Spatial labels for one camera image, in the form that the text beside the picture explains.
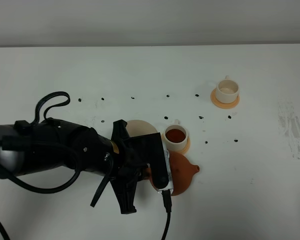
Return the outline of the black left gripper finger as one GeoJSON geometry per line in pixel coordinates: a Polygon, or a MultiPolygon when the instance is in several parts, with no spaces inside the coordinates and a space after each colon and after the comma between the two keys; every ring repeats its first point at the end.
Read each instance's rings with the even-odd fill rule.
{"type": "Polygon", "coordinates": [[[121,214],[133,214],[137,210],[134,198],[138,183],[138,175],[116,176],[110,180],[112,189],[117,198],[121,214]]]}
{"type": "Polygon", "coordinates": [[[125,140],[128,140],[130,138],[126,126],[127,122],[123,119],[113,122],[113,129],[111,135],[111,140],[123,148],[126,146],[125,140]]]}

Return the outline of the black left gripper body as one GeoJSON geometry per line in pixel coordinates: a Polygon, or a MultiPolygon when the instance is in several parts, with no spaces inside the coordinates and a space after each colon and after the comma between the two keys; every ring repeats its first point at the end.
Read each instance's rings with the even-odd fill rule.
{"type": "Polygon", "coordinates": [[[143,174],[144,169],[129,167],[128,148],[97,133],[92,127],[61,119],[48,118],[41,123],[16,121],[14,144],[18,166],[13,175],[21,176],[65,166],[76,172],[106,174],[113,161],[111,177],[143,174]]]}

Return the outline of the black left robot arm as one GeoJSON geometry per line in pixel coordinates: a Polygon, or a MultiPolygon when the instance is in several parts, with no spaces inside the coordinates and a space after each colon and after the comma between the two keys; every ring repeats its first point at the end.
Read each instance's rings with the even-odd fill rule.
{"type": "Polygon", "coordinates": [[[82,172],[98,174],[103,179],[90,205],[94,207],[111,184],[121,213],[135,213],[137,183],[153,160],[153,139],[131,137],[126,126],[124,120],[116,121],[111,138],[106,138],[94,128],[54,118],[0,125],[0,179],[30,192],[54,194],[70,187],[82,172]],[[72,169],[74,174],[57,187],[35,187],[20,179],[58,167],[72,169]]]}

